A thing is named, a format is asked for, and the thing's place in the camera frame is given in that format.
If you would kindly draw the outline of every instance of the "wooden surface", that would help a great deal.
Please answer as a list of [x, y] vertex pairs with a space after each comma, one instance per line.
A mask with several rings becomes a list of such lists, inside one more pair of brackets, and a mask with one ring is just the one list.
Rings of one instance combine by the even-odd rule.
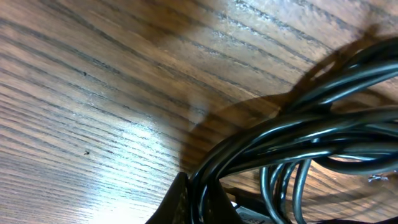
[[[397, 16], [394, 0], [0, 0], [0, 223], [144, 223], [178, 171]], [[397, 85], [345, 106], [393, 103]], [[393, 175], [312, 165], [308, 221], [398, 215]], [[223, 182], [258, 192], [257, 174]]]

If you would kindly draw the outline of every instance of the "black cable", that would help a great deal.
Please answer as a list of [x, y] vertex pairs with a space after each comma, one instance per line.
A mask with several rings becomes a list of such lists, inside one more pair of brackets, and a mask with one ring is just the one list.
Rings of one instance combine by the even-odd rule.
[[[333, 102], [397, 76], [397, 48], [398, 39], [394, 38], [360, 51], [331, 79], [295, 100], [276, 118], [215, 146], [190, 179], [191, 223], [217, 224], [212, 218], [217, 215], [217, 207], [211, 206], [209, 192], [219, 188], [215, 183], [226, 175], [261, 168], [264, 211], [276, 223], [291, 223], [285, 209], [286, 192], [299, 164], [293, 212], [297, 223], [305, 223], [301, 200], [312, 160], [351, 175], [398, 168], [398, 107], [345, 114], [329, 110]], [[334, 157], [360, 162], [337, 161]]]

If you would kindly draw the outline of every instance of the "cable bundle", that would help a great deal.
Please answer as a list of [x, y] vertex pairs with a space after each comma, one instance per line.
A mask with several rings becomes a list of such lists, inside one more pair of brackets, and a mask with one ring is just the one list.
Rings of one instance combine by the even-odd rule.
[[[218, 181], [260, 169], [264, 210], [276, 223], [291, 223], [285, 201], [293, 191], [295, 221], [305, 223], [301, 201], [312, 161], [349, 175], [372, 175], [398, 168], [398, 107], [332, 113], [333, 102], [398, 75], [398, 39], [357, 53], [330, 79], [289, 105], [276, 118], [237, 133], [215, 146], [190, 179], [192, 224], [242, 223]], [[334, 158], [355, 159], [357, 162]]]

